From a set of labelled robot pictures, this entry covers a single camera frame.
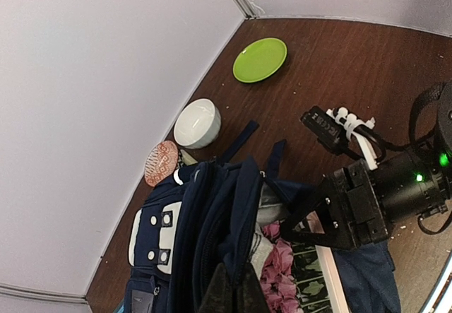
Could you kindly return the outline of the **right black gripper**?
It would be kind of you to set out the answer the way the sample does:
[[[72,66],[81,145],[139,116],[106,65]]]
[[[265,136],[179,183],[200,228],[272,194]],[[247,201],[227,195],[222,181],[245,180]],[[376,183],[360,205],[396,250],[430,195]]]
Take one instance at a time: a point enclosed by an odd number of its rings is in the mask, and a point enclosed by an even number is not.
[[[389,236],[390,225],[414,216],[420,230],[438,235],[451,225],[447,218],[437,230],[424,220],[448,212],[451,199],[451,83],[438,83],[423,91],[410,110],[406,148],[370,170],[355,163],[335,173],[308,195],[298,193],[292,212],[280,224],[280,235],[288,242],[322,247],[356,249]],[[344,216],[335,216],[335,188]],[[324,233],[295,231],[310,213],[323,227],[335,227],[336,237]]]

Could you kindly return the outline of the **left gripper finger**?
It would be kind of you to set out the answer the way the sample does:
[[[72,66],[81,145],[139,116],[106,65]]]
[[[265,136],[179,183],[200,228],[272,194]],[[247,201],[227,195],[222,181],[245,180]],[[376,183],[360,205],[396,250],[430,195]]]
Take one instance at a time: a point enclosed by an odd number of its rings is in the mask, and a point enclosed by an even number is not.
[[[247,263],[243,278],[233,285],[224,264],[219,264],[210,281],[198,312],[264,313],[270,312],[254,267]]]

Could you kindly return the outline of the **white book pink flowers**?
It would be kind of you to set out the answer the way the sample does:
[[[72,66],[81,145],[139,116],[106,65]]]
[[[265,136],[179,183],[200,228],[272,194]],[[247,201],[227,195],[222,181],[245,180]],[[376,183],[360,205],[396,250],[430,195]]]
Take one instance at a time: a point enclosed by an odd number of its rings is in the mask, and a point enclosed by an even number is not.
[[[284,240],[278,221],[259,233],[256,272],[270,312],[350,311],[331,249]]]

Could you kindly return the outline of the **navy blue student backpack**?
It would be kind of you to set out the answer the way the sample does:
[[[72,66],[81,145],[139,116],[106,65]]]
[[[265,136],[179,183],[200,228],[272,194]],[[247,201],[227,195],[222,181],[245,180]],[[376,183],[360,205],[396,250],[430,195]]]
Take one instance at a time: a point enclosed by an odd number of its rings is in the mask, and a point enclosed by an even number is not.
[[[222,156],[176,169],[154,187],[131,230],[124,312],[198,312],[219,264],[237,285],[247,263],[256,272],[265,260],[260,228],[281,224],[296,195],[313,188],[278,178],[284,141],[265,171],[253,158],[232,162],[257,128],[249,122]],[[401,310],[386,242],[331,251],[349,312]]]

